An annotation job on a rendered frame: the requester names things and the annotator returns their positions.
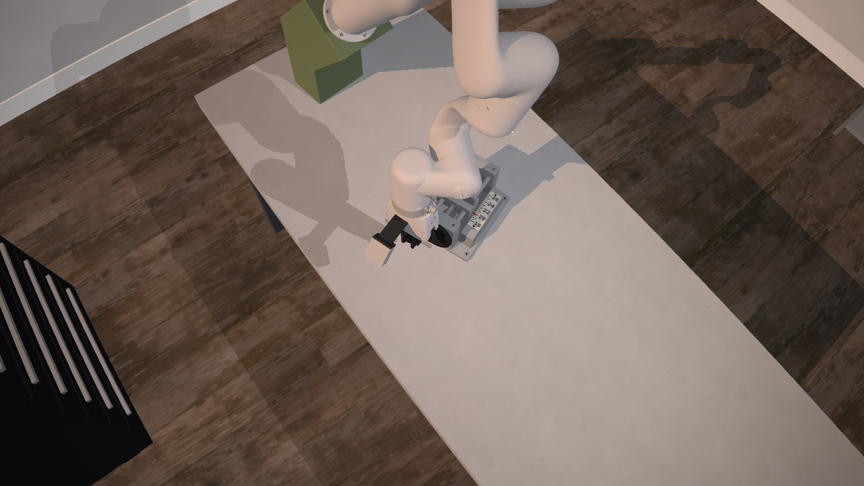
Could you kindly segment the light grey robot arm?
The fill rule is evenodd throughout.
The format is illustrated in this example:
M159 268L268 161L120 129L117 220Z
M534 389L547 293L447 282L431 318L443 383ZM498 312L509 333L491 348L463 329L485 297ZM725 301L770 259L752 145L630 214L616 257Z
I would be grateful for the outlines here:
M325 0L323 17L334 36L355 43L366 41L377 26L414 14L430 1ZM511 134L559 65L557 47L547 36L498 33L498 9L536 8L554 1L451 0L452 62L459 86L469 96L440 109L428 134L431 154L406 148L393 157L391 191L399 215L419 218L435 213L432 197L466 199L478 194L482 181L471 127L489 137ZM384 266L406 226L407 221L395 214L380 234L372 236L364 256Z

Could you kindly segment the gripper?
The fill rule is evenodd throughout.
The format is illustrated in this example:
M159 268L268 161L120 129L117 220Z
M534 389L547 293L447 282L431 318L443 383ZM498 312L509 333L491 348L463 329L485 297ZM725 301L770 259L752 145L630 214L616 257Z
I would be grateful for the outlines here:
M412 249L416 245L419 246L421 242L430 242L431 244L435 244L438 238L433 230L437 230L439 224L438 209L435 213L427 212L427 215L423 215L419 218L406 218L399 215L399 213L393 208L393 194L391 194L386 209L388 220L390 221L393 219L395 214L399 216L399 218L407 221L407 226L400 233L401 242L403 244L405 244L405 238L408 234L413 236L412 241L410 242L410 247Z

